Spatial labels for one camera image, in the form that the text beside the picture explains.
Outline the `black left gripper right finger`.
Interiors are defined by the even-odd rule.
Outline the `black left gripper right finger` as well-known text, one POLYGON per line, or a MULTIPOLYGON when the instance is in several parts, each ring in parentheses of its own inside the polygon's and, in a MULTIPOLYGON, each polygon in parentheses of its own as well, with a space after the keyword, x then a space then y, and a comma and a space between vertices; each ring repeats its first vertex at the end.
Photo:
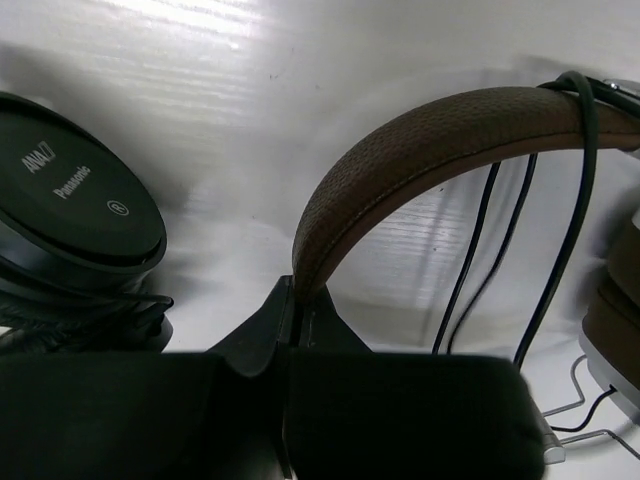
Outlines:
POLYGON ((528 386, 490 356, 375 353, 322 290, 290 353, 287 450, 300 479, 539 479, 528 386))

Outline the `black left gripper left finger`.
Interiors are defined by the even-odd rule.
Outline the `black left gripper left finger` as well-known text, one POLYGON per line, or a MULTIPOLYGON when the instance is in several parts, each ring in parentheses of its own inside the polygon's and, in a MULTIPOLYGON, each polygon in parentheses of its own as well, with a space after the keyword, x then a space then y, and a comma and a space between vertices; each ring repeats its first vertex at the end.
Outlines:
POLYGON ((273 359, 291 282, 204 352, 1 358, 5 479, 285 479, 273 359))

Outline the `brown silver headphones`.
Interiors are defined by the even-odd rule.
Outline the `brown silver headphones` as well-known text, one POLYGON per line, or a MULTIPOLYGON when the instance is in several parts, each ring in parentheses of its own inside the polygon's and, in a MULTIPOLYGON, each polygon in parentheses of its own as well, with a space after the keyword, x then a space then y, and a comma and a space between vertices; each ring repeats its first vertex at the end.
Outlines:
POLYGON ((325 175, 297 227, 301 304, 388 215, 456 176, 525 154, 639 147, 639 87, 574 72, 539 87, 474 90, 428 103, 378 128, 325 175))

